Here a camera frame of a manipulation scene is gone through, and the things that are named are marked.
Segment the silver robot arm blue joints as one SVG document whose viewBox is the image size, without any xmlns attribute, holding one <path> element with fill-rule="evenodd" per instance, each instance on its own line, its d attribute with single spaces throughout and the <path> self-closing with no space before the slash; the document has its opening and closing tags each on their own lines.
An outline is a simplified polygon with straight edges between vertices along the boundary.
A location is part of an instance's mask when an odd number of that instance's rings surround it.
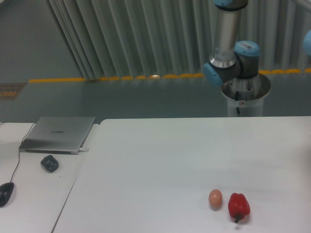
<svg viewBox="0 0 311 233">
<path fill-rule="evenodd" d="M 216 86 L 258 70 L 310 65 L 309 0 L 215 0 L 214 46 L 203 74 Z"/>
</svg>

